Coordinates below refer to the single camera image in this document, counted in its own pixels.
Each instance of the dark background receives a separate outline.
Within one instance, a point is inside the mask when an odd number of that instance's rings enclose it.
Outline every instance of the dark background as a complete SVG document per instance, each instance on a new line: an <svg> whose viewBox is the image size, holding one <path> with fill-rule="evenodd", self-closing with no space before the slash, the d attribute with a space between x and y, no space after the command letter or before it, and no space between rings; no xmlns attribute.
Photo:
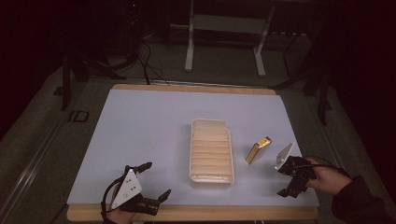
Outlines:
<svg viewBox="0 0 396 224"><path fill-rule="evenodd" d="M319 52L326 53L333 65L331 85L337 89L343 107L396 202L396 182L391 173L396 171L396 153L391 141L396 115L396 17L390 2L345 1L331 12L314 45ZM147 22L164 38L169 23L188 24L189 1L145 3ZM220 14L262 16L253 1L251 10L247 11L240 11L237 3L231 1ZM205 9L209 2L203 0L199 4L198 9ZM17 0L4 1L1 5L0 137L3 137L48 75L59 68L71 43L93 58L103 56L103 46L89 1ZM302 11L278 9L270 29L285 32L297 29L282 18L299 20L305 15Z"/></svg>

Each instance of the black cable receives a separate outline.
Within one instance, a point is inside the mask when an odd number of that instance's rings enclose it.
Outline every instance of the black cable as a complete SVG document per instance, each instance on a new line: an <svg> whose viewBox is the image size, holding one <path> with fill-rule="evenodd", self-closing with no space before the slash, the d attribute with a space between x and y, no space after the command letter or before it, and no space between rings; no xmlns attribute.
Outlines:
<svg viewBox="0 0 396 224"><path fill-rule="evenodd" d="M146 62L148 63L149 62L149 57L151 56L151 47L144 41L142 41L141 43L142 43L142 45L144 45L144 46L146 46L148 48L148 57L146 59Z"/></svg>
<svg viewBox="0 0 396 224"><path fill-rule="evenodd" d="M304 158L305 158L305 159L306 159L306 158L316 158L316 159L320 159L320 160L325 161L325 162L327 162L328 164L334 166L334 164L332 164L332 162L330 162L330 161L324 159L323 157L319 157L319 156L308 156L308 157L304 157Z"/></svg>
<svg viewBox="0 0 396 224"><path fill-rule="evenodd" d="M338 167L335 167L333 165L326 165L326 164L298 165L298 166L291 167L291 169L298 169L298 168L304 168L304 167L328 167L328 168L333 168L333 169L338 170Z"/></svg>
<svg viewBox="0 0 396 224"><path fill-rule="evenodd" d="M103 195L103 200L102 200L102 202L100 203L100 204L101 204L101 208L102 208L101 214L102 214L102 218L103 218L103 219L105 219L106 214L107 214L108 212L111 212L111 211L114 211L114 210L115 210L115 209L110 209L110 210L107 211L107 209L106 209L106 197L107 197L108 192L109 192L116 184L122 182L122 180L123 180L124 178L125 178L125 176L123 175L122 177L120 177L120 178L114 180L113 183L111 183L111 184L107 187L107 189L106 189L106 191L105 191L105 194Z"/></svg>
<svg viewBox="0 0 396 224"><path fill-rule="evenodd" d="M155 78L152 78L151 81L157 80L158 78L161 79L162 81L164 81L168 86L170 86L170 84L168 83L168 81L166 81L165 78L163 78L163 70L161 70L160 68L157 67L153 67L151 65L148 64L149 69L156 75ZM154 71L154 69L157 69L161 72L161 74L158 74Z"/></svg>
<svg viewBox="0 0 396 224"><path fill-rule="evenodd" d="M150 85L150 83L149 83L149 75L148 75L148 71L147 71L147 69L146 69L147 61L146 61L145 63L143 63L142 58L141 58L140 55L139 55L138 59L139 59L139 61L142 63L142 66L143 66L143 73L144 73L144 76L145 76L146 83L147 83L148 85Z"/></svg>

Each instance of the hand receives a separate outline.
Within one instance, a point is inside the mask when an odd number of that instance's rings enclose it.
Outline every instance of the hand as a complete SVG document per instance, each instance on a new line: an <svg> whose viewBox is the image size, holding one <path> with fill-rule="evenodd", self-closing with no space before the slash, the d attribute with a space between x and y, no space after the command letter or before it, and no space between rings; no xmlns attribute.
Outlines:
<svg viewBox="0 0 396 224"><path fill-rule="evenodd" d="M135 213L121 211L119 208L108 212L106 217L117 224L130 224Z"/></svg>
<svg viewBox="0 0 396 224"><path fill-rule="evenodd" d="M312 158L307 158L312 164L319 164ZM318 189L331 195L337 195L341 189L352 182L352 179L329 167L314 167L317 179L310 179L307 187Z"/></svg>

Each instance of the robotic arm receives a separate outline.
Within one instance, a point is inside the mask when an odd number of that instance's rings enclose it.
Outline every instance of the robotic arm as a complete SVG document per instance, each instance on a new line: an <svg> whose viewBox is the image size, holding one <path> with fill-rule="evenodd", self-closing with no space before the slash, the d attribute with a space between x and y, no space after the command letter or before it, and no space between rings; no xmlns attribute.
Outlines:
<svg viewBox="0 0 396 224"><path fill-rule="evenodd" d="M110 220L106 218L106 214L114 209L119 208L121 211L130 212L130 213L143 213L149 214L152 216L157 215L160 204L168 199L171 190L167 190L164 194L162 194L158 199L149 199L143 197L141 194L142 187L140 186L139 181L137 180L136 175L138 173L142 173L149 169L152 165L152 162L144 163L140 166L126 166L124 174L113 181L113 183L108 186L106 192L104 194L103 200L101 202L102 206L102 218L105 223L112 223ZM117 185L115 189L115 198L112 204L110 205L111 210L106 210L106 197L108 192Z"/></svg>
<svg viewBox="0 0 396 224"><path fill-rule="evenodd" d="M287 147L281 150L276 155L276 169L282 175L291 176L291 181L289 185L279 191L277 194L286 198L291 196L297 198L301 192L305 192L309 179L316 179L314 167L329 167L337 170L343 175L349 176L348 173L342 169L338 168L332 164L311 164L302 157L294 157L290 155L290 152L294 146L294 143L290 143Z"/></svg>

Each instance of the table leg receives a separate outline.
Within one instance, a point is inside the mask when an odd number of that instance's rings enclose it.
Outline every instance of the table leg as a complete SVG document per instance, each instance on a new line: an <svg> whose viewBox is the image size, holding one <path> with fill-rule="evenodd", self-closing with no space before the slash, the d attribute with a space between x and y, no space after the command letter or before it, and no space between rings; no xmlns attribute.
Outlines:
<svg viewBox="0 0 396 224"><path fill-rule="evenodd" d="M318 116L323 125L326 125L326 109L329 107L329 102L327 101L327 93L329 89L329 79L330 72L332 68L325 67L323 70L323 75L320 84L320 95L319 95L319 106L318 106Z"/></svg>
<svg viewBox="0 0 396 224"><path fill-rule="evenodd" d="M271 6L267 20L264 22L264 26L262 27L262 33L261 33L259 45L253 48L254 58L256 59L256 66L257 66L257 72L259 73L259 77L265 77L265 70L262 62L262 46L264 45L265 38L268 35L268 29L271 24L271 19L274 16L274 11L275 11L275 6Z"/></svg>
<svg viewBox="0 0 396 224"><path fill-rule="evenodd" d="M194 57L194 1L190 0L190 25L189 25L189 45L187 46L186 72L192 70L192 59Z"/></svg>

